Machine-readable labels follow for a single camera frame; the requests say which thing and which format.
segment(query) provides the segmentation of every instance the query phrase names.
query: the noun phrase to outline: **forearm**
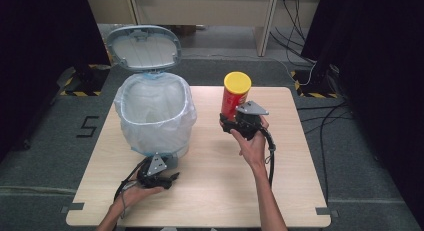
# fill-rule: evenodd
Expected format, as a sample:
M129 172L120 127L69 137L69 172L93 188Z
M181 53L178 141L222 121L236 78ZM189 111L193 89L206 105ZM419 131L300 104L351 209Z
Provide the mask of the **forearm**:
M113 228L116 225L116 222L118 222L119 216L122 214L124 210L124 207L121 203L115 202L110 207L109 210L102 220L102 222L99 224L99 226L96 228L96 231L110 231L113 230Z
M265 167L252 168L258 193L262 231L287 230L283 216L275 201Z

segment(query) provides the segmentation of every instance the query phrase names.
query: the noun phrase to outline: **trash can lid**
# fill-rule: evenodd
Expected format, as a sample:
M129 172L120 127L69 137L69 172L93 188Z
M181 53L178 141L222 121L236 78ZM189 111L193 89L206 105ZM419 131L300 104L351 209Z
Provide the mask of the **trash can lid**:
M181 44L170 30L154 25L127 26L107 37L113 59L133 72L162 72L181 60Z

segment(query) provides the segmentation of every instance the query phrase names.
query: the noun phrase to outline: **plastic bag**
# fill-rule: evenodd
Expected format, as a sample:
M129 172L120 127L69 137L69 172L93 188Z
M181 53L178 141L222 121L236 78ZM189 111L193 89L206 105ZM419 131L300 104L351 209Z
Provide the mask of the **plastic bag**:
M114 99L121 129L134 151L145 156L188 150L197 114L190 86L174 74L134 74Z

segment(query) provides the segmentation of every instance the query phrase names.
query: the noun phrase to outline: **hazard tape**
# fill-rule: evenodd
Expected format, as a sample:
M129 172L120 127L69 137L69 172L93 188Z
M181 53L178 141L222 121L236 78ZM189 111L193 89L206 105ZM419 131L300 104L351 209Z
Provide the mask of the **hazard tape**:
M90 65L90 68L93 69L94 72L102 72L103 75L99 75L99 73L97 73L98 78L101 78L101 81L104 82L104 80L106 79L109 71L108 70L96 70L95 68L97 67L97 65ZM101 93L101 89L103 86L103 83L99 84L99 82L97 82L97 85L83 85L82 83L80 83L78 77L75 77L76 72L75 70L73 71L71 77L66 81L63 91L60 93L60 95L62 96L77 96L77 97L87 97L87 96L99 96ZM73 88L69 88L69 86L72 86L73 82L76 83L76 85L74 84L75 87Z
M309 98L337 98L337 94L329 93L329 92L304 92L302 90L302 86L299 84L298 77L296 76L296 72L291 72L293 80L295 80L294 87L296 89L297 95L301 97L309 97Z

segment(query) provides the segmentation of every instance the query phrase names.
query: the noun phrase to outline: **pringles can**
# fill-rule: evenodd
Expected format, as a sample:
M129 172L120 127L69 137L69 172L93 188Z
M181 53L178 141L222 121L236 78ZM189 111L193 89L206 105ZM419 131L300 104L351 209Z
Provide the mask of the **pringles can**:
M225 76L221 114L228 120L234 121L236 107L246 102L251 86L252 81L243 72L234 71Z

